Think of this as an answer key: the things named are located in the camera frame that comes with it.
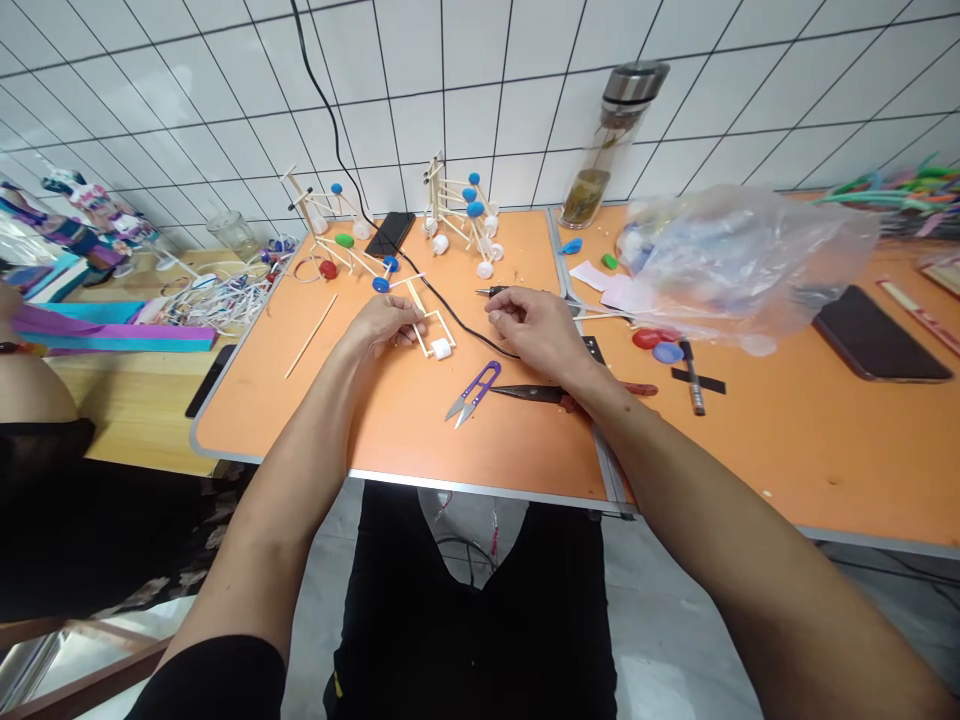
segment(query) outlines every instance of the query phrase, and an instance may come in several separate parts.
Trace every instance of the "black pants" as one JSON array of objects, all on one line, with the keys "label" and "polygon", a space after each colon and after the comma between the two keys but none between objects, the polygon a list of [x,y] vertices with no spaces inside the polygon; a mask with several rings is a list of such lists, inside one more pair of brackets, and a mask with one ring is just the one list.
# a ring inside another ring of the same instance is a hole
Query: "black pants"
[{"label": "black pants", "polygon": [[531,503],[482,591],[453,577],[413,487],[367,481],[332,718],[615,718],[600,523]]}]

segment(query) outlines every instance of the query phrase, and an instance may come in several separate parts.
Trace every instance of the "gray floor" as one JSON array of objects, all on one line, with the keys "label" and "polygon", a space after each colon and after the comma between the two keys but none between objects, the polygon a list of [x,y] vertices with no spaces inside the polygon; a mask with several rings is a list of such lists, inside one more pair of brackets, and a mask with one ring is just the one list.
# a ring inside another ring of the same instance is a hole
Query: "gray floor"
[{"label": "gray floor", "polygon": [[[362,488],[362,482],[347,481],[314,541],[294,620],[285,719],[324,717],[321,697],[339,644]],[[456,533],[489,552],[495,511],[498,554],[501,560],[506,556],[526,503],[456,493],[435,520],[443,500],[434,491],[421,491],[424,515],[436,536]],[[604,518],[603,533],[619,716],[760,718],[756,697],[716,609],[646,523]],[[960,694],[960,588],[902,577],[911,571],[875,550],[834,544],[822,549],[844,562],[897,573],[840,566]],[[469,566],[463,546],[441,545],[441,552],[454,577],[466,582]],[[955,578],[960,585],[960,563],[901,557],[920,570]],[[480,585],[489,570],[482,561],[475,560],[473,566]]]}]

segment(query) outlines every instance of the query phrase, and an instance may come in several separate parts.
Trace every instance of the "table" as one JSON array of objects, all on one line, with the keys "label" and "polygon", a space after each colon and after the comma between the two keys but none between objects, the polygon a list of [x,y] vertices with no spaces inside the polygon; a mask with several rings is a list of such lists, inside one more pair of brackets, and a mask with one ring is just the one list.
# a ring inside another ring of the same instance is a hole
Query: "table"
[{"label": "table", "polygon": [[[181,258],[194,267],[236,260],[230,251],[189,251]],[[177,267],[154,270],[152,255],[135,256],[126,277],[93,288],[78,288],[67,302],[152,300],[165,283],[183,275]],[[97,426],[87,451],[93,460],[138,465],[185,475],[217,473],[218,460],[190,446],[190,419],[184,412],[220,348],[220,337],[204,353],[94,353],[49,358],[47,362],[70,389],[80,415]]]},{"label": "table", "polygon": [[[451,247],[433,257],[418,219],[404,251],[470,327],[490,334],[478,288],[524,284],[559,292],[558,263],[547,216],[542,211],[500,214],[496,241],[506,248],[489,280],[476,276],[479,256],[467,252],[452,232]],[[328,237],[349,232],[334,223]],[[305,243],[292,265],[310,250]],[[413,271],[401,259],[394,279]],[[418,282],[427,311],[441,307]],[[330,298],[338,293],[316,337],[289,379],[284,375]],[[407,291],[397,288],[398,294]],[[193,427],[200,453],[260,462],[293,414],[323,361],[360,307],[374,295],[369,274],[341,274],[329,282],[300,283],[285,275],[257,322],[244,337]],[[610,509],[592,425],[559,407],[489,393],[459,429],[444,417],[454,400],[488,361],[503,371],[498,384],[543,383],[518,360],[498,356],[467,335],[442,310],[457,347],[452,357],[424,358],[419,346],[387,353],[361,400],[350,442],[352,477],[465,490],[498,496]],[[441,337],[431,319],[427,340]]]},{"label": "table", "polygon": [[[602,208],[569,267],[615,252],[623,206]],[[947,329],[960,334],[960,303],[913,268],[931,244],[882,241],[857,284],[960,378],[960,358],[916,323],[875,281],[889,275]],[[586,302],[600,294],[571,279]],[[767,358],[738,348],[695,345],[697,372],[727,383],[704,391],[695,417],[685,384],[636,348],[626,321],[581,323],[622,380],[661,392],[648,404],[737,473],[812,537],[960,557],[960,474],[953,452],[960,427],[960,379],[940,385],[871,383],[856,377],[816,330],[786,338]]]}]

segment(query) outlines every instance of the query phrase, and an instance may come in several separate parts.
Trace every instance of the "orange table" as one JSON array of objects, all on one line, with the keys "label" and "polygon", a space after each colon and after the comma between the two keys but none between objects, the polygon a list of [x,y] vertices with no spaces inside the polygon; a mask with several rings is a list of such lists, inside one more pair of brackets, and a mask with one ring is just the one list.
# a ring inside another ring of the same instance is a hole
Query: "orange table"
[{"label": "orange table", "polygon": [[[583,251],[568,257],[568,266],[589,259],[602,268],[602,255],[615,252],[624,213],[623,206],[606,207],[590,228],[560,228],[561,242],[583,238]],[[929,244],[883,241],[857,284],[960,378],[960,358],[875,285],[881,275],[891,276],[960,335],[960,303],[914,270],[929,251]],[[569,282],[584,301],[599,301],[588,285]],[[659,385],[651,407],[811,536],[960,556],[960,473],[953,456],[960,379],[940,385],[866,382],[807,328],[766,358],[696,345],[697,372],[725,381],[728,394],[704,391],[707,415],[695,417],[687,386],[632,344],[626,321],[580,324],[597,337],[618,378]]]},{"label": "orange table", "polygon": [[[432,257],[417,220],[404,251],[427,274],[461,319],[490,335],[484,298],[478,288],[524,284],[559,292],[557,254],[544,212],[500,214],[496,241],[506,256],[494,276],[476,275],[479,256],[469,253],[454,233],[451,247]],[[349,232],[346,223],[327,232]],[[297,258],[312,245],[304,243]],[[413,274],[401,260],[394,279]],[[427,311],[440,303],[420,282]],[[284,374],[334,293],[339,297],[289,379]],[[394,292],[406,294],[406,289]],[[245,335],[231,363],[201,409],[192,430],[198,453],[259,462],[303,398],[334,343],[360,307],[374,295],[371,277],[359,269],[327,283],[280,280],[259,319]],[[497,384],[543,383],[523,363],[499,356],[460,329],[441,312],[457,342],[442,361],[424,358],[419,346],[387,353],[356,415],[350,448],[350,475],[441,489],[536,498],[556,503],[612,509],[618,507],[604,485],[592,426],[555,405],[524,402],[488,393],[470,419],[454,430],[444,422],[450,406],[490,360],[503,371]],[[427,341],[443,337],[431,319]]]}]

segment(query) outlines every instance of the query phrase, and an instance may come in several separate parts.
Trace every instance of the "black phone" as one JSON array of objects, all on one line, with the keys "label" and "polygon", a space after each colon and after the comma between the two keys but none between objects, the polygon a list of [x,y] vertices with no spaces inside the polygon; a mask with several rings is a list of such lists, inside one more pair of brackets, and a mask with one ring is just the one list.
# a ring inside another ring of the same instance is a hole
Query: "black phone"
[{"label": "black phone", "polygon": [[415,213],[387,213],[383,222],[380,223],[377,234],[367,245],[367,255],[378,258],[396,255],[407,233],[410,232],[410,226],[413,225],[415,217]]},{"label": "black phone", "polygon": [[213,361],[213,365],[211,365],[210,370],[207,371],[207,376],[203,379],[203,382],[200,383],[197,394],[194,395],[193,400],[190,401],[190,407],[187,408],[186,412],[187,417],[196,417],[197,413],[200,412],[203,401],[207,399],[207,395],[213,390],[214,383],[217,382],[217,378],[220,377],[220,373],[223,372],[223,369],[227,366],[227,361],[236,349],[236,345],[224,345],[220,348],[220,352],[217,353],[217,359]]},{"label": "black phone", "polygon": [[824,306],[813,326],[864,380],[937,383],[953,379],[949,368],[856,285]]}]

